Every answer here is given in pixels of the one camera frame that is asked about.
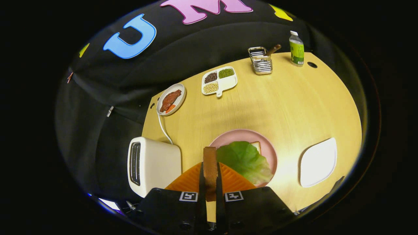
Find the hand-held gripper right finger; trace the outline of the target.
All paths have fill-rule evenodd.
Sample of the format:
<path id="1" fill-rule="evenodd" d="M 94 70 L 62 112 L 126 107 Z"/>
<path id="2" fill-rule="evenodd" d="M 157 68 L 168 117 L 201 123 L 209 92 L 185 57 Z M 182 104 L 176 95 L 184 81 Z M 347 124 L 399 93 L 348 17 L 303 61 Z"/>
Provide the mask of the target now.
<path id="1" fill-rule="evenodd" d="M 276 235 L 294 222 L 294 212 L 268 186 L 223 193 L 220 163 L 217 166 L 217 234 Z"/>

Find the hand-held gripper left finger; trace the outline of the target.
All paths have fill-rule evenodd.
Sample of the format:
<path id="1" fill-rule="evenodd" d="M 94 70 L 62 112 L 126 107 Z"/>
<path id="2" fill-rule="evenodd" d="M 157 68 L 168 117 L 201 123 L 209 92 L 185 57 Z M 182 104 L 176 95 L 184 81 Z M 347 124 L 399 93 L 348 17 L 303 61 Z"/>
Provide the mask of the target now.
<path id="1" fill-rule="evenodd" d="M 197 235 L 206 229 L 201 163 L 166 189 L 153 188 L 136 207 L 136 223 L 153 235 Z"/>

